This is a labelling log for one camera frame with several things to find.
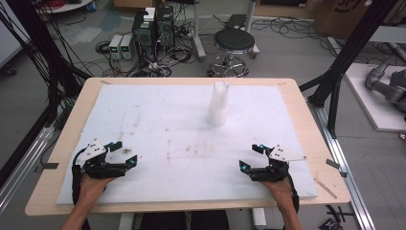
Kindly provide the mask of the black brackets on floor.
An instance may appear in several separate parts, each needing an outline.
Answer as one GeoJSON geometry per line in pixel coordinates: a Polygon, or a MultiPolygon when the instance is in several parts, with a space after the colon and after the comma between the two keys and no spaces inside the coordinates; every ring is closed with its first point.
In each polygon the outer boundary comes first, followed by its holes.
{"type": "Polygon", "coordinates": [[[353,217],[354,213],[344,212],[340,206],[334,209],[331,205],[327,205],[327,214],[331,215],[320,226],[319,230],[344,230],[341,223],[346,222],[346,217],[353,217]]]}

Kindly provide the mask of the white floor board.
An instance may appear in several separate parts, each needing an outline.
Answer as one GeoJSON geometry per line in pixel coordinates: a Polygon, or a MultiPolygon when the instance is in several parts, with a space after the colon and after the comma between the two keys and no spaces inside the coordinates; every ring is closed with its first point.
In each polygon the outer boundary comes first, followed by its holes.
{"type": "Polygon", "coordinates": [[[375,130],[406,131],[405,113],[397,110],[383,95],[365,86],[367,75],[375,68],[374,64],[354,63],[346,73],[351,90],[361,103],[375,130]]]}

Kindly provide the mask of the stack of clear plastic cups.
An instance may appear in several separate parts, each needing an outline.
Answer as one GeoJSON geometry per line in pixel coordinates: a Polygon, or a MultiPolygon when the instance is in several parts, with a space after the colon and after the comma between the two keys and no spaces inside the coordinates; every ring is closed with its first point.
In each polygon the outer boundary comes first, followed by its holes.
{"type": "Polygon", "coordinates": [[[208,122],[213,127],[221,127],[226,123],[229,107],[229,84],[216,81],[208,108],[208,122]]]}

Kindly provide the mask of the grey desk leg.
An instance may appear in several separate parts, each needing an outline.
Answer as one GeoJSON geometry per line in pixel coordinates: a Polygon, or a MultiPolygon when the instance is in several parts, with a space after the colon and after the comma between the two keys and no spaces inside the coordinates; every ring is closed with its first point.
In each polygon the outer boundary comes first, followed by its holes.
{"type": "Polygon", "coordinates": [[[193,1],[193,30],[192,30],[192,44],[194,46],[197,59],[202,61],[206,58],[201,38],[199,36],[199,0],[193,1]]]}
{"type": "MultiPolygon", "coordinates": [[[[251,27],[253,23],[255,8],[258,0],[249,0],[248,10],[247,10],[247,19],[246,19],[246,26],[245,31],[247,33],[251,33],[251,27]]],[[[256,58],[260,54],[259,48],[257,45],[254,45],[251,51],[251,58],[256,58]]]]}

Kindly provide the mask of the person's right hand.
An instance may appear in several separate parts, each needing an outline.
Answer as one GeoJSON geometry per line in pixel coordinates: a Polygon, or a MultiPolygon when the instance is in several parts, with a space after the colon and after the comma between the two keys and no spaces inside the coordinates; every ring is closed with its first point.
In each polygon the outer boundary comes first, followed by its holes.
{"type": "Polygon", "coordinates": [[[286,178],[278,182],[262,182],[262,185],[270,191],[280,211],[295,211],[292,188],[286,178]]]}

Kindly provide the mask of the black round stool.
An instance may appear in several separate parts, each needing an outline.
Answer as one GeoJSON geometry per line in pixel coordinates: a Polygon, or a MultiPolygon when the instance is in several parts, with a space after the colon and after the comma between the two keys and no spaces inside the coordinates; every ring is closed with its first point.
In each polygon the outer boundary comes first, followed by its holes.
{"type": "Polygon", "coordinates": [[[238,55],[253,51],[255,39],[241,29],[223,29],[214,35],[214,46],[225,53],[216,57],[207,70],[209,77],[241,78],[249,74],[249,69],[238,55]]]}

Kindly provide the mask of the white round table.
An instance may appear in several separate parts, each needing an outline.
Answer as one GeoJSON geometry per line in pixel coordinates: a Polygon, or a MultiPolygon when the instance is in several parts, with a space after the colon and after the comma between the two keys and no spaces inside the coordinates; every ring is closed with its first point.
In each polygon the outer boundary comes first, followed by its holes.
{"type": "Polygon", "coordinates": [[[40,0],[34,4],[34,9],[40,13],[69,12],[92,2],[93,0],[40,0]]]}

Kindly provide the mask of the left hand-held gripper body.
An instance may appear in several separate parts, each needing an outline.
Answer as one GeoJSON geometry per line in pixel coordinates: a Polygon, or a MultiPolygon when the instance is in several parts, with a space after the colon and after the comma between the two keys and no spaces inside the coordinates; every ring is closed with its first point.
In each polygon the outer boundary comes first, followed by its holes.
{"type": "Polygon", "coordinates": [[[121,164],[106,161],[108,151],[98,139],[94,139],[74,157],[74,166],[79,167],[81,173],[87,173],[91,178],[103,179],[125,176],[128,168],[121,164]]]}

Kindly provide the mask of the white table leg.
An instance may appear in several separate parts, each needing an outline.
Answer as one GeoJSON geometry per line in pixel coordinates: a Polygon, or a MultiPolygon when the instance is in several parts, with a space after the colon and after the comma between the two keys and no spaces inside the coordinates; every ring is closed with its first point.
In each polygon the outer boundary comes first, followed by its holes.
{"type": "Polygon", "coordinates": [[[119,230],[134,230],[135,215],[133,213],[122,213],[119,223],[119,230]]]}
{"type": "Polygon", "coordinates": [[[253,224],[256,230],[264,230],[266,228],[266,217],[263,208],[253,208],[251,210],[253,224]]]}

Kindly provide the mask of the black computer tower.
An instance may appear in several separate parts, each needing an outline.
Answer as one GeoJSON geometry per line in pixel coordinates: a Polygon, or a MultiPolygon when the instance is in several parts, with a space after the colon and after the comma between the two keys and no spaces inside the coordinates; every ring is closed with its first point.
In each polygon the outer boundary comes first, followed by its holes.
{"type": "Polygon", "coordinates": [[[164,6],[157,9],[155,20],[158,27],[161,46],[169,49],[174,46],[173,6],[164,6]]]}
{"type": "Polygon", "coordinates": [[[135,37],[139,58],[146,58],[147,60],[154,62],[156,60],[154,51],[156,42],[155,23],[146,20],[146,16],[146,10],[140,10],[136,13],[133,21],[132,33],[135,37]]]}

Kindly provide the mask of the light wooden table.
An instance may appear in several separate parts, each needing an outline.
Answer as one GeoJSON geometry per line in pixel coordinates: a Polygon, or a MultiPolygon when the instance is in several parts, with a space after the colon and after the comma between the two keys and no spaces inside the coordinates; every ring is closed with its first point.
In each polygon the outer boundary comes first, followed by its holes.
{"type": "MultiPolygon", "coordinates": [[[[209,85],[214,88],[211,78],[93,78],[88,80],[79,94],[74,108],[62,130],[51,154],[51,162],[58,163],[57,169],[42,173],[26,206],[30,216],[67,214],[72,210],[71,165],[76,153],[80,135],[93,109],[103,85],[209,85]]],[[[349,192],[340,173],[326,163],[330,154],[305,100],[292,79],[228,79],[232,85],[276,86],[282,93],[290,121],[306,160],[292,161],[289,170],[293,177],[302,204],[346,203],[349,192]]],[[[273,204],[273,198],[243,200],[204,200],[174,202],[102,203],[101,213],[139,213],[160,211],[191,211],[210,209],[233,209],[266,207],[273,204]]]]}

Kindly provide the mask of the grey power supply unit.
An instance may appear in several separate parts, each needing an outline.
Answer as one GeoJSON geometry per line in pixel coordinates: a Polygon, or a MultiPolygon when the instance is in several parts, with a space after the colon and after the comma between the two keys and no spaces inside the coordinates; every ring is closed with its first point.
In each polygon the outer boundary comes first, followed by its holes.
{"type": "Polygon", "coordinates": [[[130,34],[125,34],[121,42],[121,50],[123,59],[130,60],[133,58],[135,51],[133,37],[130,34]]]}
{"type": "Polygon", "coordinates": [[[121,35],[114,35],[109,43],[110,57],[112,59],[122,59],[121,42],[123,37],[121,35]]]}

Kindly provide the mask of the brown cardboard box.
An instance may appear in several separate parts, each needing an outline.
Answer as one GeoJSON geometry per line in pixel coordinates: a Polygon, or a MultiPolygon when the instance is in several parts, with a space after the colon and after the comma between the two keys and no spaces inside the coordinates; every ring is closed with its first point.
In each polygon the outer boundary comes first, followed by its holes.
{"type": "Polygon", "coordinates": [[[318,36],[349,38],[373,2],[390,0],[324,0],[313,22],[318,36]]]}

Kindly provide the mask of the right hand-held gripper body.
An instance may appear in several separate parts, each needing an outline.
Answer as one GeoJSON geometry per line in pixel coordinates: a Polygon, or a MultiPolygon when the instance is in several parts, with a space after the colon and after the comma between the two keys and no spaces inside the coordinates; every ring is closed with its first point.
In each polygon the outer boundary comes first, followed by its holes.
{"type": "Polygon", "coordinates": [[[268,165],[264,168],[252,168],[253,173],[249,177],[253,181],[278,182],[288,175],[289,163],[292,161],[306,160],[306,157],[292,149],[276,145],[269,156],[268,165]]]}

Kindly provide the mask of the person's left hand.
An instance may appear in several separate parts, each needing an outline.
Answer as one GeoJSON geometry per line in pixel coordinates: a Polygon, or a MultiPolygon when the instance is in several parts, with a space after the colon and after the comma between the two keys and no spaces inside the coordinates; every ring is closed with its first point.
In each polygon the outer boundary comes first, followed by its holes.
{"type": "Polygon", "coordinates": [[[91,178],[87,173],[82,177],[80,183],[78,206],[92,207],[97,203],[105,187],[113,181],[113,178],[96,179],[91,178]]]}

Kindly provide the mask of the black metal frame post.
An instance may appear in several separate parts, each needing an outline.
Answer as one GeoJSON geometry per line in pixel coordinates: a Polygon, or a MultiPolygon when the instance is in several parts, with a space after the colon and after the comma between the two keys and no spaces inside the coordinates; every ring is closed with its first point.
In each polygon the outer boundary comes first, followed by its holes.
{"type": "Polygon", "coordinates": [[[336,138],[341,81],[396,2],[397,0],[372,0],[372,4],[351,33],[344,48],[325,73],[299,86],[301,92],[316,86],[315,92],[307,99],[318,108],[323,108],[327,97],[330,97],[327,130],[333,138],[336,138]]]}

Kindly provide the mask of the white foam mat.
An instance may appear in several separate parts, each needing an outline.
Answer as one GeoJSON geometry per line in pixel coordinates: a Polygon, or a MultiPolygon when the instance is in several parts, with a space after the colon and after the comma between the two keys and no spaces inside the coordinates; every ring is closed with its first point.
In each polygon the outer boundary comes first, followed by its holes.
{"type": "Polygon", "coordinates": [[[138,164],[111,182],[102,203],[243,200],[268,191],[239,169],[264,167],[263,144],[280,155],[302,151],[276,86],[232,85],[223,126],[211,126],[209,85],[105,84],[84,125],[77,148],[93,140],[123,146],[111,163],[137,156],[138,164]]]}

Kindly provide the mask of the person's dark trousers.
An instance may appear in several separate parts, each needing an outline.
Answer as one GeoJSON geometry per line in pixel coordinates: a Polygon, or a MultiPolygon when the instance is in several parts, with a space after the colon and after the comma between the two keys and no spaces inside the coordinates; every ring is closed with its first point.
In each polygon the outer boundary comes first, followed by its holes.
{"type": "Polygon", "coordinates": [[[190,223],[185,212],[146,213],[140,230],[230,230],[224,210],[192,211],[190,223]]]}

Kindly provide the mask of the black flat case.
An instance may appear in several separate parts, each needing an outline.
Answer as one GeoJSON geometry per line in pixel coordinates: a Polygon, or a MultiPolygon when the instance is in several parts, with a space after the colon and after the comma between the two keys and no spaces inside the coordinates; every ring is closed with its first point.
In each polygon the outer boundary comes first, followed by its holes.
{"type": "Polygon", "coordinates": [[[246,14],[232,14],[225,24],[227,29],[241,29],[246,21],[246,14]]]}

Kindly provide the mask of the aluminium floor rail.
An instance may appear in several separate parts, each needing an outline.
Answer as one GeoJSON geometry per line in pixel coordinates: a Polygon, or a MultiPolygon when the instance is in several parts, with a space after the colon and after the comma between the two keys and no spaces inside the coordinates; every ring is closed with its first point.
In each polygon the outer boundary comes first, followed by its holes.
{"type": "Polygon", "coordinates": [[[54,132],[53,127],[43,127],[33,140],[28,142],[28,146],[22,150],[22,158],[17,162],[5,184],[0,188],[0,215],[6,210],[35,162],[44,152],[54,132]]]}
{"type": "Polygon", "coordinates": [[[350,206],[361,230],[375,230],[371,215],[363,200],[363,197],[352,176],[350,165],[346,159],[339,141],[333,137],[327,128],[327,114],[322,107],[316,107],[313,104],[308,105],[316,124],[321,130],[322,136],[327,143],[327,147],[334,163],[338,166],[337,170],[344,180],[347,190],[350,193],[350,206]]]}

